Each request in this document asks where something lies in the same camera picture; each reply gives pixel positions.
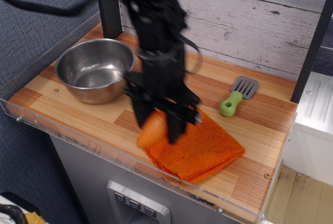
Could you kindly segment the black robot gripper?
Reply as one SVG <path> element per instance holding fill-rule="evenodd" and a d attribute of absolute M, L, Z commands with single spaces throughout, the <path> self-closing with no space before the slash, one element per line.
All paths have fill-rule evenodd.
<path fill-rule="evenodd" d="M 137 123 L 141 128 L 155 108 L 166 112 L 169 143 L 176 142 L 187 123 L 197 124 L 200 98 L 184 82 L 185 50 L 175 44 L 168 52 L 137 48 L 142 72 L 124 74 L 125 93 L 132 98 Z"/>

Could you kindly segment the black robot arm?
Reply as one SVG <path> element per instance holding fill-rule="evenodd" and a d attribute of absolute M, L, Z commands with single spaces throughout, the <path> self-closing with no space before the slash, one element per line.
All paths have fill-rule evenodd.
<path fill-rule="evenodd" d="M 122 0 L 138 36 L 141 72 L 126 72 L 125 92 L 142 127 L 155 109 L 166 114 L 167 138 L 174 143 L 188 123 L 199 119 L 200 99 L 184 83 L 185 11 L 177 0 Z"/>

